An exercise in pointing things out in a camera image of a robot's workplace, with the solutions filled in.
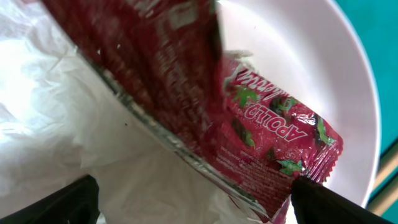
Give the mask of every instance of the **red wrapper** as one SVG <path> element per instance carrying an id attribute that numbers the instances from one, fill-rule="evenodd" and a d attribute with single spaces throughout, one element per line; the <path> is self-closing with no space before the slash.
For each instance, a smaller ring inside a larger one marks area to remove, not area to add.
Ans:
<path id="1" fill-rule="evenodd" d="M 118 99 L 260 220 L 283 223 L 293 178 L 323 182 L 341 154 L 343 141 L 312 110 L 239 61 L 220 60 L 214 1 L 43 2 L 97 70 L 111 73 L 104 79 Z"/>

